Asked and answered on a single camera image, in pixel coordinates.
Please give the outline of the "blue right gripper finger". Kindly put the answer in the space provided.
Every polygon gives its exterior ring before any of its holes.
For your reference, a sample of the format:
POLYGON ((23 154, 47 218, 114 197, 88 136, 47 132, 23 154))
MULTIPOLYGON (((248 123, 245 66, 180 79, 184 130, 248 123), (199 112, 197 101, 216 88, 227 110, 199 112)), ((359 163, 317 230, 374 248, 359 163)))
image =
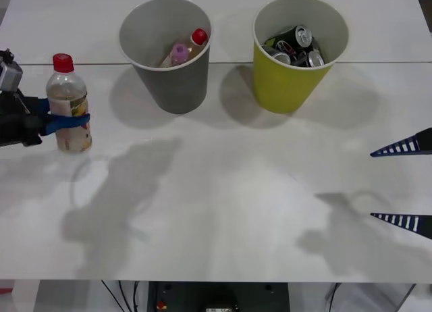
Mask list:
POLYGON ((404 155, 430 155, 432 128, 427 128, 413 136, 387 145, 372 153, 371 157, 393 157, 404 155))
POLYGON ((370 216, 430 240, 432 239, 432 215, 370 213, 370 216))

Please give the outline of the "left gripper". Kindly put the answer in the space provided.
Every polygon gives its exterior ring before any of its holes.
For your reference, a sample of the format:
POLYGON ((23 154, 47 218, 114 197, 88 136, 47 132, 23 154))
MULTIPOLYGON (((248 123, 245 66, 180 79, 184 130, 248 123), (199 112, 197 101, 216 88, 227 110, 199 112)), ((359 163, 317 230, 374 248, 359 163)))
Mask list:
POLYGON ((47 98, 24 96, 20 89, 16 92, 1 91, 1 147, 17 144, 36 146, 42 143, 40 136, 84 126, 90 121, 89 113, 68 117, 49 112, 47 98))

